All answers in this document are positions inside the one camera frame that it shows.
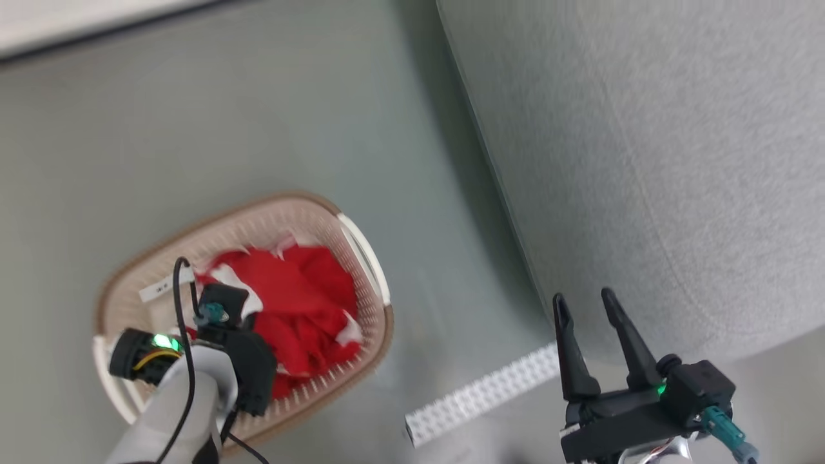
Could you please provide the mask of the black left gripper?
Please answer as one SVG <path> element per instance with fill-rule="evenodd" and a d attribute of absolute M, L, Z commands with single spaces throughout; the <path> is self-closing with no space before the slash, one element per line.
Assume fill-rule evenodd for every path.
<path fill-rule="evenodd" d="M 224 350 L 237 377 L 238 408 L 254 417 L 265 415 L 277 375 L 277 361 L 271 348 L 257 333 L 228 330 L 224 334 Z"/>

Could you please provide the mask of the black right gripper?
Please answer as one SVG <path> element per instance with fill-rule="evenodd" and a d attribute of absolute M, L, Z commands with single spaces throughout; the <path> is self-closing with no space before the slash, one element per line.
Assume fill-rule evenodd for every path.
<path fill-rule="evenodd" d="M 684 426 L 669 417 L 659 401 L 663 380 L 647 343 L 615 291 L 602 288 L 601 299 L 628 368 L 628 390 L 603 394 L 581 355 L 565 297 L 553 297 L 559 373 L 568 402 L 561 432 L 567 463 L 618 463 L 622 456 L 650 451 L 684 435 Z"/>

